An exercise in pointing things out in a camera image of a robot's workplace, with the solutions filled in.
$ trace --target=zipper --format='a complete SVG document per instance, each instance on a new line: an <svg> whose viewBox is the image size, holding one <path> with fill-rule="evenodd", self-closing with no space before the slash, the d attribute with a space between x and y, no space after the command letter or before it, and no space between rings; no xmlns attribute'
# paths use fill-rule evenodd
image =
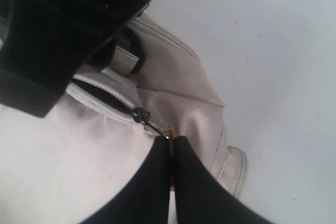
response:
<svg viewBox="0 0 336 224"><path fill-rule="evenodd" d="M130 26L135 27L145 33L149 33L156 37L160 37L161 39L170 42L171 44L183 49L191 56L193 56L195 59L200 60L196 52L192 48L190 48L186 43L184 43L179 38L172 35L170 32L168 32L166 29L164 29L162 26L158 25L155 22L150 22L144 17L138 17L134 19L134 21L131 23Z"/></svg>
<svg viewBox="0 0 336 224"><path fill-rule="evenodd" d="M146 131L151 128L159 135L166 137L165 130L151 119L150 112L137 106L111 86L82 74L74 75L73 82L70 85L82 97L112 116L128 122L140 123Z"/></svg>

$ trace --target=white floor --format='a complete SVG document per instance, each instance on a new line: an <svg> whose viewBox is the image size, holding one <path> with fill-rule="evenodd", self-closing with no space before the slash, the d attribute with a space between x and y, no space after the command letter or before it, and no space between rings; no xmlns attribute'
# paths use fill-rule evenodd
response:
<svg viewBox="0 0 336 224"><path fill-rule="evenodd" d="M278 224L336 223L335 0L154 0L200 55L250 171L241 200Z"/></svg>

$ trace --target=zipper teeth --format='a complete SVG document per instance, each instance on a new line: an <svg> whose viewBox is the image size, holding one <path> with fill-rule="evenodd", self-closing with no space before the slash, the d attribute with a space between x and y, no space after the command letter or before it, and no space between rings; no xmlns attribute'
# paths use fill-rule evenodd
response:
<svg viewBox="0 0 336 224"><path fill-rule="evenodd" d="M188 52L194 58L198 59L198 56L197 56L196 52L193 49L191 49L186 43L184 43L179 38L177 38L174 35L172 35L170 32L168 32L166 29L164 29L162 26L158 25L157 23L153 22L153 23L149 24L149 22L146 19L141 18L141 17L138 17L134 21L136 23L138 23L140 25L143 25L143 26L147 27L148 29L150 29L150 30L152 30L152 31L160 34L161 36L165 37L166 39L168 39L173 44L179 46L180 48L182 48L183 50L185 50L186 52Z"/></svg>
<svg viewBox="0 0 336 224"><path fill-rule="evenodd" d="M127 99L124 95L122 95L120 92L118 92L117 90L99 82L96 80L93 80L90 77L86 77L83 76L81 74L76 74L74 76L74 79L79 80L79 81L83 81L86 82L96 88L102 89L106 92L108 92L109 94L111 94L112 96L114 96L115 98L117 98L119 101L121 101L123 104L125 104L127 107L129 107L130 109L134 109L136 106L133 102L131 102L129 99Z"/></svg>
<svg viewBox="0 0 336 224"><path fill-rule="evenodd" d="M132 101L130 101L128 98L126 98L123 94L121 94L117 90L111 88L110 86L108 86L104 83L96 81L96 80L92 79L91 77L83 76L82 74L76 74L76 75L74 75L73 78L76 79L76 80L79 80L79 81L83 81L87 84L90 84L90 85L96 87L96 88L99 88L99 89L102 89L102 90L108 92L109 94L111 94L112 96L117 98L120 102L125 104L130 109L134 109L134 108L137 107ZM134 121L131 115L123 113L123 112L121 112L117 109L114 109L113 107L107 105L103 101L96 98L94 95L86 92L81 87L77 86L76 84L72 83L72 85L73 85L73 87L76 87L77 92L79 92L82 96L84 96L85 98L87 98L91 102L97 104L103 110L105 110L105 111L111 113L112 115L114 115L118 118L121 118L123 120ZM163 127L161 127L158 123L156 123L155 120L150 120L149 123L151 125L153 125L155 128L157 128L158 130L160 130L162 133L165 131L165 129Z"/></svg>

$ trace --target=white leather bag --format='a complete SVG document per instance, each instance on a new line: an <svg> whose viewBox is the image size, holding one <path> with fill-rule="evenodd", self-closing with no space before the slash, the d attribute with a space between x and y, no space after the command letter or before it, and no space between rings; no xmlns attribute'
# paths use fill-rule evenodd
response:
<svg viewBox="0 0 336 224"><path fill-rule="evenodd" d="M210 173L238 197L247 158L227 146L224 104L198 56L146 15L130 28L146 54L138 74L128 79L106 68L75 79L151 112L158 129L172 126L187 136ZM156 135L74 83L44 119L0 105L0 223L83 221L132 178Z"/></svg>

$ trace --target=white surface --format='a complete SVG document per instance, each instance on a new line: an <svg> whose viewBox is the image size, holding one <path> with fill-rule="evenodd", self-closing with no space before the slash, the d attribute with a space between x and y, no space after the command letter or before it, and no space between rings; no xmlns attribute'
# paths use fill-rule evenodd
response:
<svg viewBox="0 0 336 224"><path fill-rule="evenodd" d="M250 171L241 200L278 224L336 223L334 0L154 0L200 55Z"/></svg>

